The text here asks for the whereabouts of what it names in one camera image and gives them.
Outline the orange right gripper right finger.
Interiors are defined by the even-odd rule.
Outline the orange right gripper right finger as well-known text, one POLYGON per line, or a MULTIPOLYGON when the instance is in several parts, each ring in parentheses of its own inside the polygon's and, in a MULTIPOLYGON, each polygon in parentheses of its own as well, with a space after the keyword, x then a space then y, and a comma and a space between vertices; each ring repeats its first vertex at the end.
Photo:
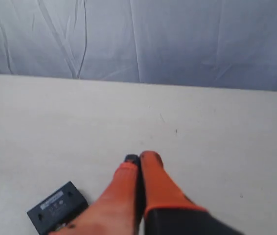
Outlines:
POLYGON ((160 155, 140 155, 145 189, 146 235, 239 235, 241 232, 192 202, 166 173, 160 155))

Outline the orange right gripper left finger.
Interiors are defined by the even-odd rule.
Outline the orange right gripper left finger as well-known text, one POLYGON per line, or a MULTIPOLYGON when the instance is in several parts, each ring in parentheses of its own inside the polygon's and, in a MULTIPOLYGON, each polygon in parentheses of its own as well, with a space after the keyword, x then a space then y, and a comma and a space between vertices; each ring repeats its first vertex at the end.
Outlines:
POLYGON ((140 210, 137 208, 139 157, 127 155, 112 181, 78 217, 51 235, 137 235, 140 210))

